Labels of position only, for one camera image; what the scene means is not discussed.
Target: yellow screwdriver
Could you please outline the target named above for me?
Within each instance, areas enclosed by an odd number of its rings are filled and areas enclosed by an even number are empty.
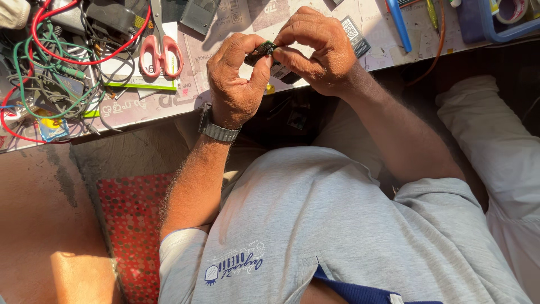
[[[437,20],[437,13],[435,12],[435,7],[433,6],[433,2],[431,0],[426,0],[426,1],[427,1],[426,6],[428,7],[429,19],[431,19],[431,23],[433,24],[433,28],[437,32],[437,36],[439,37],[439,39],[441,39],[441,34],[438,31],[438,20]]]

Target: scissors blade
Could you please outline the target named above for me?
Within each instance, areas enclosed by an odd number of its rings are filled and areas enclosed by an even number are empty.
[[[150,7],[152,8],[152,15],[154,17],[154,36],[158,40],[159,52],[163,50],[162,38],[165,35],[163,30],[163,24],[161,22],[161,0],[150,0]]]

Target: grey t-shirt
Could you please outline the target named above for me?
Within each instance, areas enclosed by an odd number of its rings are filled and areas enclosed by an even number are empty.
[[[209,235],[173,232],[159,254],[162,304],[298,303],[318,265],[405,302],[530,303],[465,182],[422,179],[389,200],[328,148],[261,156]]]

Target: blue plastic box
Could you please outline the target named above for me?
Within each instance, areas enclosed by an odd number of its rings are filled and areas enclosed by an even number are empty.
[[[532,21],[504,25],[494,19],[489,7],[490,0],[463,0],[456,8],[461,36],[467,44],[481,41],[503,43],[540,29],[540,18]]]

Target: printed logo on shirt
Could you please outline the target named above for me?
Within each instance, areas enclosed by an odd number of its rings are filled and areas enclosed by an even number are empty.
[[[251,274],[262,266],[262,257],[265,254],[265,245],[259,240],[249,243],[248,247],[232,250],[214,256],[207,262],[214,262],[206,268],[204,280],[211,286],[217,280],[222,280],[241,273]]]

